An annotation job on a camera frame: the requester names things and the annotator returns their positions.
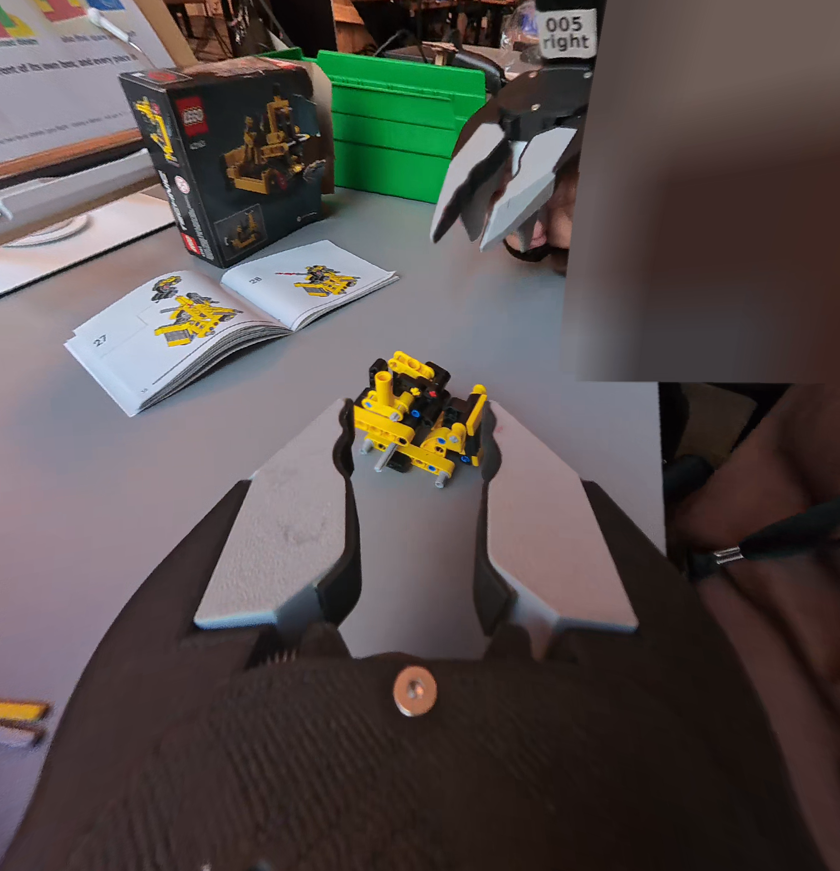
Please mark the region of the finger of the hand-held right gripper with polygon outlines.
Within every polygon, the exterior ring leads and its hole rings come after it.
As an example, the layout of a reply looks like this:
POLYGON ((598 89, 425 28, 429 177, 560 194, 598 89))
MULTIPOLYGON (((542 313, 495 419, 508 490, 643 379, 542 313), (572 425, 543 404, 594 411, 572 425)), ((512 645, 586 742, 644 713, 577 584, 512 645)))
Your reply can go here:
POLYGON ((484 230, 493 195, 511 164, 511 143, 498 123, 478 125, 451 159, 436 203, 429 238, 437 243, 460 219, 469 239, 484 230))
POLYGON ((556 174, 571 156, 570 144, 578 135, 576 127, 554 127, 534 136, 522 150, 519 166, 492 205, 483 230, 480 250, 515 235, 521 253, 529 250, 539 212, 552 196, 556 174))

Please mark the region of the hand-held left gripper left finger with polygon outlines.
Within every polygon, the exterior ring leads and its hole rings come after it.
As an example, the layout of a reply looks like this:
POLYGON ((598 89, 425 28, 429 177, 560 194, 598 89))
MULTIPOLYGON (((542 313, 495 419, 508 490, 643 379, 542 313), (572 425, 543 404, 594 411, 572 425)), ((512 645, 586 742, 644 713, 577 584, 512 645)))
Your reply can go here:
POLYGON ((353 405, 337 400, 253 477, 194 616, 202 630, 339 626, 361 592, 353 405))

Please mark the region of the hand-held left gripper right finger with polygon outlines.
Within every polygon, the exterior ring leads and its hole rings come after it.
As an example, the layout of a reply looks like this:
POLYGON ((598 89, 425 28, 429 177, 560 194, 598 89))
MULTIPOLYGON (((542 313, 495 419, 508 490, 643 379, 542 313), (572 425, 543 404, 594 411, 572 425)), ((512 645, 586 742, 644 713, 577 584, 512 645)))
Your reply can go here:
POLYGON ((491 401, 483 412, 473 601, 483 634, 523 628, 544 659, 566 630, 639 626, 579 474, 491 401))

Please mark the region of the yellow black lego vehicle model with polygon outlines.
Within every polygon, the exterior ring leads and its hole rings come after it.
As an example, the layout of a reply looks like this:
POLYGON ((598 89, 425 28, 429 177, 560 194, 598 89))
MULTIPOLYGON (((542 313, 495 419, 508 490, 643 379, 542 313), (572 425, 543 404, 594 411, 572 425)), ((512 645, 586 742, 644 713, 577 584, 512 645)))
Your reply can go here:
POLYGON ((360 452, 381 453, 374 469, 424 470, 443 488, 457 462, 478 466, 483 457, 482 414, 489 394, 477 384, 467 398, 447 389, 449 372, 433 362, 395 352, 369 368, 369 384, 354 401, 354 428, 364 433, 360 452))

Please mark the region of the open lego instruction booklet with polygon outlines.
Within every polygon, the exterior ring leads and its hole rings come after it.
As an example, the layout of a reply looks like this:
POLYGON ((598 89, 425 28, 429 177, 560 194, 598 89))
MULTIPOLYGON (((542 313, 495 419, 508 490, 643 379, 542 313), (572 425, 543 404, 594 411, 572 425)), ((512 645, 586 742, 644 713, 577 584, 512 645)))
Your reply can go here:
POLYGON ((226 270, 171 270, 76 328, 66 350, 129 417, 227 356, 293 334, 398 274, 329 240, 226 270))

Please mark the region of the black lego set box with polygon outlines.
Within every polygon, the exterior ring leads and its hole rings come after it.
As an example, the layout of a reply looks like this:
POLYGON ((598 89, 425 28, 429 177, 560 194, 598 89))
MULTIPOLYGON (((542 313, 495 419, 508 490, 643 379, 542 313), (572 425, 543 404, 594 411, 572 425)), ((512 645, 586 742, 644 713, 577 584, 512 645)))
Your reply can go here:
POLYGON ((191 255, 226 268, 320 218, 334 147, 305 66, 243 58, 119 80, 191 255))

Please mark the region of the person's right hand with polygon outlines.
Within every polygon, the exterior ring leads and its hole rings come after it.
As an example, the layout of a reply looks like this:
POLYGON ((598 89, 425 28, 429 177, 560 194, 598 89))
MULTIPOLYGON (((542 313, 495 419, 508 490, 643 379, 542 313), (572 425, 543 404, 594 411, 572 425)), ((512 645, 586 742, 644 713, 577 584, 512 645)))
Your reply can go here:
POLYGON ((513 257, 525 262, 546 262, 555 273, 567 275, 578 181, 579 158, 574 158, 556 175, 555 190, 546 204, 544 217, 535 223, 530 248, 521 252, 516 234, 505 238, 503 244, 513 257))

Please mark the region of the clear plastic bag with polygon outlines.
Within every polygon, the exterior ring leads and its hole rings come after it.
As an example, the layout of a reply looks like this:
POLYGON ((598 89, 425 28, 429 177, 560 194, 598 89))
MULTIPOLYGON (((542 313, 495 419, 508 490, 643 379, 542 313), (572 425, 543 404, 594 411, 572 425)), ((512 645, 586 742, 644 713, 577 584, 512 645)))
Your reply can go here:
POLYGON ((502 24, 500 48, 519 55, 523 62, 542 60, 534 1, 518 4, 502 24))

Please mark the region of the green plastic bin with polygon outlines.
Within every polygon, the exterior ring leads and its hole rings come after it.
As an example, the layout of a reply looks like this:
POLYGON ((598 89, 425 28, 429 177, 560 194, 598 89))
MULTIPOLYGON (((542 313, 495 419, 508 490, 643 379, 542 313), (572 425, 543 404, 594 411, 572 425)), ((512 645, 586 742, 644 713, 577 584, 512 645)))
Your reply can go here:
POLYGON ((483 73, 328 50, 312 64, 332 85, 335 184, 436 203, 483 73))

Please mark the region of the dark background furniture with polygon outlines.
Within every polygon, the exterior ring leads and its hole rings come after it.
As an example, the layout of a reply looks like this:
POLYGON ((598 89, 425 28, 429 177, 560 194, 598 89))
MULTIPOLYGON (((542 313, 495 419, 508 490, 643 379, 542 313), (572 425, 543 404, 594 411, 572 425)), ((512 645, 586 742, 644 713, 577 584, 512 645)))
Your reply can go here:
POLYGON ((323 50, 444 64, 443 51, 511 46, 502 34, 523 2, 268 1, 166 2, 197 60, 222 60, 277 47, 308 58, 323 50))

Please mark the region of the white mat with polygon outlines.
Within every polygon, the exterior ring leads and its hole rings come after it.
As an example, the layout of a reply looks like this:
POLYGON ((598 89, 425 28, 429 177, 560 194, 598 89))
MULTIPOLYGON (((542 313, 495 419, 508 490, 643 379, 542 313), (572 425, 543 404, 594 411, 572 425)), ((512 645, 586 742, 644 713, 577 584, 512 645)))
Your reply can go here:
POLYGON ((145 192, 0 246, 0 296, 173 225, 166 201, 145 192))

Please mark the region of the white gooseneck clip holder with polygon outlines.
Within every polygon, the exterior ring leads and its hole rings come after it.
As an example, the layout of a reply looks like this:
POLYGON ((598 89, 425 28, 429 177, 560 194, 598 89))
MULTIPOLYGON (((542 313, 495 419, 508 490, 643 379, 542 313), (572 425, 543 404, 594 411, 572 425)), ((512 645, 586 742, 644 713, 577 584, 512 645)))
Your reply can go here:
POLYGON ((137 52, 143 53, 141 47, 134 41, 131 34, 113 23, 99 9, 87 6, 86 15, 88 20, 98 29, 105 31, 110 37, 128 44, 137 52))

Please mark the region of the white document stand base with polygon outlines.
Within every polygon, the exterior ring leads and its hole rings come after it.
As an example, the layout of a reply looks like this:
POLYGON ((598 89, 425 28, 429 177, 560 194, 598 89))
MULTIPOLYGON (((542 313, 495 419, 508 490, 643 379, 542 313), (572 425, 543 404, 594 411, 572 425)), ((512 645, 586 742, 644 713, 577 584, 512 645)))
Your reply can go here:
POLYGON ((0 190, 0 245, 32 234, 158 181, 145 150, 92 168, 0 190))

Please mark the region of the wooden board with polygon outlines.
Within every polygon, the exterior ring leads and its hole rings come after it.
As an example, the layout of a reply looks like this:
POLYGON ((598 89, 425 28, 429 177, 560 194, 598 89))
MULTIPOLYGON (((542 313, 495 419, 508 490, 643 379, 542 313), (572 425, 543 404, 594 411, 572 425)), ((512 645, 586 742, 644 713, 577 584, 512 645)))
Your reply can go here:
POLYGON ((142 148, 142 145, 141 134, 137 129, 132 129, 14 158, 0 163, 0 185, 8 185, 13 179, 32 179, 48 171, 60 175, 97 166, 128 156, 142 148))

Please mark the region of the printed instruction sheet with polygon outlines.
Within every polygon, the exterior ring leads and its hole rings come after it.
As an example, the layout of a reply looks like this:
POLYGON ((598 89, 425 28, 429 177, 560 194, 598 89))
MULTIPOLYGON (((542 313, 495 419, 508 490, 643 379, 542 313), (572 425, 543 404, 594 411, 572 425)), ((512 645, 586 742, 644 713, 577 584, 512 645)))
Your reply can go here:
POLYGON ((0 1, 0 163, 134 129, 120 73, 193 61, 164 2, 0 1), (87 6, 143 53, 95 27, 87 6))

